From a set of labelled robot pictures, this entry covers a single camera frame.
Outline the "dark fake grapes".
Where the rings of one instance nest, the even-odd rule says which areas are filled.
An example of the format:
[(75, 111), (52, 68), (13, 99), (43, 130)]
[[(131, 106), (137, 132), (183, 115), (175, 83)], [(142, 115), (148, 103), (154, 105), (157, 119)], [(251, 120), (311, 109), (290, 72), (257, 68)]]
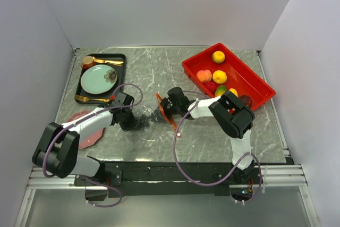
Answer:
[(151, 115), (146, 116), (143, 114), (141, 116), (137, 116), (135, 117), (133, 130), (141, 130), (148, 128), (153, 121), (154, 118)]

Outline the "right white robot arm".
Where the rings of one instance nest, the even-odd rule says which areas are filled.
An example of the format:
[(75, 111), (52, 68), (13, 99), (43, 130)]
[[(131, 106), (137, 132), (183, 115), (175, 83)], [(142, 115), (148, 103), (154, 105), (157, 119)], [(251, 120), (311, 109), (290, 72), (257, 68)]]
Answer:
[(214, 98), (190, 100), (179, 87), (169, 90), (167, 97), (156, 94), (156, 98), (162, 117), (175, 131), (175, 138), (179, 138), (181, 133), (174, 116), (180, 115), (183, 120), (214, 117), (231, 138), (232, 164), (236, 166), (232, 171), (233, 179), (237, 183), (245, 183), (251, 178), (248, 167), (253, 161), (250, 135), (254, 113), (244, 101), (230, 91)]

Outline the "clear zip top bag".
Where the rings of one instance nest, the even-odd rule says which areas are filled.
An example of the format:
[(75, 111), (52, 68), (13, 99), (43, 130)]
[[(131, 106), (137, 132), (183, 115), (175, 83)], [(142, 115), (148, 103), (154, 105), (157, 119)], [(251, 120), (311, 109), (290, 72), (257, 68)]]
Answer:
[(162, 122), (162, 123), (168, 123), (172, 128), (173, 130), (175, 131), (175, 135), (177, 138), (180, 138), (181, 137), (181, 133), (179, 131), (176, 131), (177, 130), (177, 124), (174, 120), (174, 116), (172, 117), (166, 117), (164, 115), (164, 112), (162, 109), (159, 109), (159, 101), (162, 99), (162, 97), (160, 96), (159, 93), (156, 93), (156, 100), (157, 100), (157, 107), (156, 109), (149, 115), (151, 115), (153, 118), (154, 118), (154, 121), (156, 122)]

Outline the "yellow fake banana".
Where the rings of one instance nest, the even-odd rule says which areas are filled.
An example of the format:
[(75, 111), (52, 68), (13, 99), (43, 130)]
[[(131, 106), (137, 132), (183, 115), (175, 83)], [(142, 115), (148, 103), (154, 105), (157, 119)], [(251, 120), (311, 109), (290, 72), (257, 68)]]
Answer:
[(238, 97), (239, 95), (238, 95), (238, 92), (237, 92), (237, 90), (236, 89), (234, 89), (234, 88), (230, 88), (229, 89), (229, 91), (230, 92), (232, 92), (236, 97)]

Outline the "dark red fake apple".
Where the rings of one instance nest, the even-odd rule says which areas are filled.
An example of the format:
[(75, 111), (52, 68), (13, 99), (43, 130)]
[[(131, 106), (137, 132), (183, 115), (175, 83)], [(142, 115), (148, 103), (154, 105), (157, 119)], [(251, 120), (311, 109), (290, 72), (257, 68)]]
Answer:
[(249, 108), (252, 106), (252, 99), (247, 95), (242, 95), (239, 99)]

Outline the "yellow green fake mango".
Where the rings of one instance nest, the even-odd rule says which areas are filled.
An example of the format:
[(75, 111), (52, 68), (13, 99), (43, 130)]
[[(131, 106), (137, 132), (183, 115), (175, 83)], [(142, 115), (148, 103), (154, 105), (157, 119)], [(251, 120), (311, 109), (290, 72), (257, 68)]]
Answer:
[(222, 51), (215, 51), (212, 54), (212, 60), (216, 64), (221, 64), (225, 61), (225, 54)]

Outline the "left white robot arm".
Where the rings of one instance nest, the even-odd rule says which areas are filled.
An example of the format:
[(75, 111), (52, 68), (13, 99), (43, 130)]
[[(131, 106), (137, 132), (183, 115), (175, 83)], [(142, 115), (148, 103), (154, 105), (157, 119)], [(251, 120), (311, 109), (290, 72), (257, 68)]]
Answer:
[(33, 164), (59, 178), (70, 174), (85, 175), (91, 184), (102, 184), (106, 177), (104, 164), (91, 157), (79, 156), (79, 144), (101, 129), (117, 123), (123, 131), (136, 128), (133, 102), (132, 96), (118, 93), (110, 102), (99, 105), (73, 122), (49, 123), (33, 153)]

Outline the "red fake strawberry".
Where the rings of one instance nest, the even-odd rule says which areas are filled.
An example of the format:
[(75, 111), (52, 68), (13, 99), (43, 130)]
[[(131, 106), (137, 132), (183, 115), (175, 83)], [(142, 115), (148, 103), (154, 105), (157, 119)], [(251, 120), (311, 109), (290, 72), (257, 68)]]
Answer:
[(215, 91), (217, 89), (217, 85), (214, 82), (211, 81), (207, 81), (206, 83), (204, 83), (204, 86), (206, 87), (206, 89), (211, 93), (211, 94), (215, 94)]

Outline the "fake orange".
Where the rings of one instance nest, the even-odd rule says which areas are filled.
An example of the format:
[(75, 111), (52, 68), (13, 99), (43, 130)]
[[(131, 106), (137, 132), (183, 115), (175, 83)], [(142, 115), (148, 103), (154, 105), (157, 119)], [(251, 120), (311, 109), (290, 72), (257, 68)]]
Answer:
[(227, 74), (222, 70), (217, 70), (212, 74), (212, 80), (217, 84), (224, 84), (227, 81)]

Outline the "fake peach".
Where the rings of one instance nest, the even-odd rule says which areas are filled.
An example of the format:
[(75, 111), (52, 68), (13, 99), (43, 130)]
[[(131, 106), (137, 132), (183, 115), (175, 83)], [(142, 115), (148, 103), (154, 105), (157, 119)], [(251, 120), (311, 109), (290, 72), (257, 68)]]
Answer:
[(212, 74), (210, 70), (199, 70), (196, 74), (196, 77), (201, 83), (206, 83), (211, 81)]

